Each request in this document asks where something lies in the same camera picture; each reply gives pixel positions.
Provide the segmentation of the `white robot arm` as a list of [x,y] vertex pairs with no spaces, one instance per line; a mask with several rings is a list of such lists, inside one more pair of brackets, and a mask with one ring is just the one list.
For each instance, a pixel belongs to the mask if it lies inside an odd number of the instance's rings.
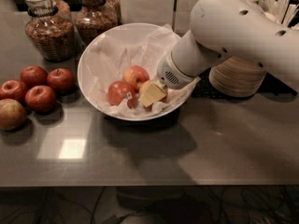
[[299,89],[299,31],[271,21],[245,0],[199,0],[190,30],[160,60],[157,78],[141,88],[145,107],[180,90],[210,70],[209,82],[229,96],[249,97],[245,63],[263,68],[293,90]]

